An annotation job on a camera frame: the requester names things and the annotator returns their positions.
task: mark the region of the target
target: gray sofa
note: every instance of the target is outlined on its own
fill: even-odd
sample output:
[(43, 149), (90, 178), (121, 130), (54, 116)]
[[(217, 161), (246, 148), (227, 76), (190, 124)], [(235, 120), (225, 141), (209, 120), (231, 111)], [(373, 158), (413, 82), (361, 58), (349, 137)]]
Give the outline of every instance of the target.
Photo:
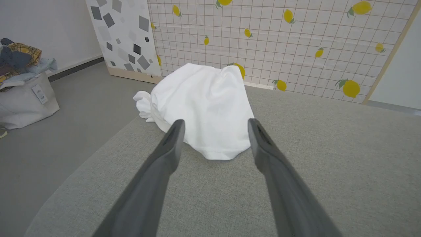
[[(421, 117), (246, 90), (256, 118), (344, 236), (421, 235)], [(163, 135), (134, 119), (56, 190), (26, 236), (91, 236)], [(250, 149), (231, 161), (209, 161), (184, 144), (157, 235), (276, 235)]]

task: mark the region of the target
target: wooden panel edge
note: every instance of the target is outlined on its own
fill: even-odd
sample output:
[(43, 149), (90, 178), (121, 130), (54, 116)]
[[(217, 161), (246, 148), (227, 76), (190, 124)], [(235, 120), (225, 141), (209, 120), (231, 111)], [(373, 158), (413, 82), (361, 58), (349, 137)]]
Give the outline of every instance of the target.
[(110, 75), (133, 79), (137, 81), (145, 81), (153, 84), (158, 84), (163, 78), (159, 76), (152, 76), (148, 75), (146, 73), (140, 73), (140, 72), (133, 72), (133, 71), (127, 71), (119, 68), (112, 68), (108, 67), (108, 72)]
[(384, 73), (386, 72), (387, 68), (389, 67), (390, 62), (392, 61), (392, 59), (395, 56), (398, 48), (400, 47), (400, 44), (402, 43), (403, 39), (405, 38), (406, 33), (408, 33), (408, 30), (411, 27), (415, 17), (418, 15), (418, 12), (419, 12), (420, 8), (421, 8), (421, 1), (418, 1), (417, 5), (415, 5), (414, 10), (412, 11), (411, 16), (408, 19), (408, 22), (406, 23), (405, 27), (403, 28), (403, 31), (400, 34), (395, 46), (393, 47), (392, 51), (390, 52), (389, 57), (387, 58), (386, 62), (384, 63), (383, 68), (381, 69), (381, 71), (378, 74), (376, 80), (374, 81), (372, 87), (370, 88), (370, 91), (368, 92), (367, 96), (365, 97), (364, 101), (362, 102), (363, 105), (367, 104), (371, 95), (373, 94), (374, 90), (376, 89), (378, 83), (380, 82), (381, 78), (383, 77)]

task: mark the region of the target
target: lemon wallpaper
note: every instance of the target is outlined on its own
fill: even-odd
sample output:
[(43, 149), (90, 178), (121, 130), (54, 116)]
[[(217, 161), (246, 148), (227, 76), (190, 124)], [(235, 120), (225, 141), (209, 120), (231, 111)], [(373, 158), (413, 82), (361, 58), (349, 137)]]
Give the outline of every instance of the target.
[(162, 75), (239, 67), (247, 82), (362, 103), (417, 0), (148, 0)]

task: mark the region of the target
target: white fabric basket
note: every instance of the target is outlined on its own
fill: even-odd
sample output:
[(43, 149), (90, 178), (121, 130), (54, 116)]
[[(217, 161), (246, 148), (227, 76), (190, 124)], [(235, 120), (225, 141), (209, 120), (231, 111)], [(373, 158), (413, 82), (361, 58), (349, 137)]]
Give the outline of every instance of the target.
[[(48, 101), (42, 104), (32, 88), (39, 85)], [(46, 73), (15, 86), (7, 92), (0, 92), (0, 124), (7, 129), (28, 126), (53, 115), (60, 109)]]

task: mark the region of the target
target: wrinkled fabric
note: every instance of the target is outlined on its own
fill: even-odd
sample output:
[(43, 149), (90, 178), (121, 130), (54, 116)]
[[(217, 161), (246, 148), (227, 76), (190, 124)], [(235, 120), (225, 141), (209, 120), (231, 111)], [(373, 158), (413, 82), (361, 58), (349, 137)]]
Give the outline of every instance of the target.
[(6, 79), (23, 73), (26, 67), (38, 64), (42, 51), (22, 43), (14, 43), (13, 41), (3, 38), (0, 48), (0, 66), (10, 66), (12, 69), (5, 74), (0, 75), (0, 83)]
[(15, 75), (5, 80), (3, 83), (0, 83), (0, 92), (5, 92), (6, 89), (12, 86), (23, 86), (26, 81), (47, 70), (52, 72), (57, 70), (57, 62), (54, 58), (41, 58), (36, 66), (32, 66), (23, 70), (26, 73)]
[(139, 115), (167, 132), (183, 119), (184, 142), (209, 160), (230, 160), (250, 147), (247, 122), (254, 118), (237, 66), (217, 69), (186, 64), (152, 90), (133, 99)]

